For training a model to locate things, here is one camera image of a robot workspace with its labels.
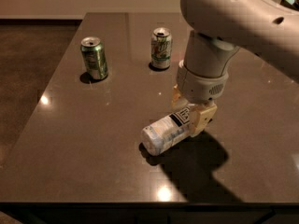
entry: beer can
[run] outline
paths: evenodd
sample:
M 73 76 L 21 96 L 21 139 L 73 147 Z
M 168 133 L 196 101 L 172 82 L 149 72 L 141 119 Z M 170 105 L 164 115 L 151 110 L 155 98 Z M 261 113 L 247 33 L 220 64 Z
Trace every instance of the beer can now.
M 87 72 L 93 79 L 104 79 L 108 75 L 104 45 L 100 38 L 89 36 L 81 41 L 81 53 Z
M 157 69 L 167 69 L 170 66 L 172 50 L 172 36 L 170 30 L 157 28 L 151 36 L 151 65 Z

